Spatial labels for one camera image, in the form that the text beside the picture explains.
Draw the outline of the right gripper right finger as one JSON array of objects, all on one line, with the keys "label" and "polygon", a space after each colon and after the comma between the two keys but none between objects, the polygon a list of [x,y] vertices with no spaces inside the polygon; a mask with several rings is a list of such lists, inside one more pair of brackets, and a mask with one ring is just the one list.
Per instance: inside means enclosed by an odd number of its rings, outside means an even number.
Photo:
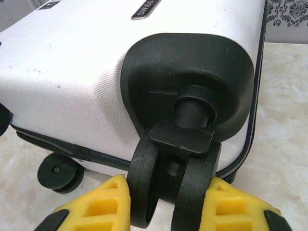
[{"label": "right gripper right finger", "polygon": [[280,210],[214,177],[204,200],[205,231],[287,231]]}]

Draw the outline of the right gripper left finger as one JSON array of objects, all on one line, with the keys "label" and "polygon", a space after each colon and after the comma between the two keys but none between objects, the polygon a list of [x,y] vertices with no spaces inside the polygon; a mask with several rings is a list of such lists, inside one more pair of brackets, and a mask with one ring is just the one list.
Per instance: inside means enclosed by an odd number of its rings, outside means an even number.
[{"label": "right gripper left finger", "polygon": [[129,231],[130,194],[124,175],[56,208],[37,231]]}]

